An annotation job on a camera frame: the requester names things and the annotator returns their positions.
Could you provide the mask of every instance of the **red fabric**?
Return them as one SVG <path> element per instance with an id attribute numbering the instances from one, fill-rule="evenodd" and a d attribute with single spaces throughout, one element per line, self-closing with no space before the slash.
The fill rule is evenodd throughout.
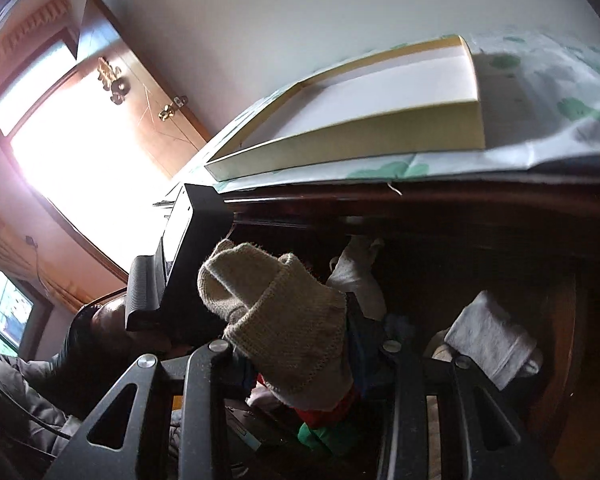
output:
<path id="1" fill-rule="evenodd" d="M 261 374 L 258 374 L 258 382 L 266 386 Z M 347 395 L 342 397 L 338 405 L 330 412 L 322 412 L 321 410 L 298 410 L 296 408 L 294 408 L 294 410 L 296 410 L 298 416 L 309 428 L 317 430 L 318 428 L 324 428 L 325 426 L 332 426 L 343 420 L 358 398 L 358 392 L 352 386 Z"/>

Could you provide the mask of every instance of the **person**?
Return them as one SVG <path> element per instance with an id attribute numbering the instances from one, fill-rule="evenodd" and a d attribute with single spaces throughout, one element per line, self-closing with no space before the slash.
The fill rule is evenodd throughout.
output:
<path id="1" fill-rule="evenodd" d="M 0 479 L 42 478 L 68 442 L 60 434 L 74 434 L 138 356 L 150 352 L 172 358 L 187 351 L 159 332 L 127 332 L 122 296 L 102 306 L 83 307 L 61 351 L 49 361 L 0 355 Z M 43 428 L 23 409 L 56 432 Z M 172 419 L 170 451 L 179 437 L 177 414 Z"/>

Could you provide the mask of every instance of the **open box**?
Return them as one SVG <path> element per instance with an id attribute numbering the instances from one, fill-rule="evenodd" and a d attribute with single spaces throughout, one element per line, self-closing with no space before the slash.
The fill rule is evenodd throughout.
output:
<path id="1" fill-rule="evenodd" d="M 362 156 L 483 148 L 473 60 L 451 36 L 291 85 L 265 100 L 205 167 L 222 181 Z"/>

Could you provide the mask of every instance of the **bright window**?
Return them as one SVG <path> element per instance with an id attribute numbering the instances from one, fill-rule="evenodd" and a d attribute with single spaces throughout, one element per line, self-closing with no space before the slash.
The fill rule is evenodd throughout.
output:
<path id="1" fill-rule="evenodd" d="M 6 137 L 33 104 L 75 65 L 74 55 L 58 41 L 7 87 L 0 96 L 0 130 Z"/>
<path id="2" fill-rule="evenodd" d="M 17 355 L 32 301 L 0 272 L 0 354 Z"/>

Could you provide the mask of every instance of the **metal screw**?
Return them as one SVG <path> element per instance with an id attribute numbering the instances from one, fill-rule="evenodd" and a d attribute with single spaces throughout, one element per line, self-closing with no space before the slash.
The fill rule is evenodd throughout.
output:
<path id="1" fill-rule="evenodd" d="M 151 368 L 152 366 L 155 366 L 157 362 L 158 359 L 156 359 L 155 355 L 144 354 L 139 357 L 138 366 L 141 368 Z"/>
<path id="2" fill-rule="evenodd" d="M 465 355 L 458 356 L 456 358 L 456 366 L 462 368 L 462 370 L 468 370 L 471 366 L 471 359 Z"/>
<path id="3" fill-rule="evenodd" d="M 229 342 L 224 339 L 216 339 L 209 343 L 209 350 L 212 352 L 224 352 L 227 348 L 229 348 Z"/>
<path id="4" fill-rule="evenodd" d="M 394 339 L 387 339 L 384 343 L 382 343 L 382 348 L 391 354 L 396 354 L 400 351 L 402 345 Z"/>

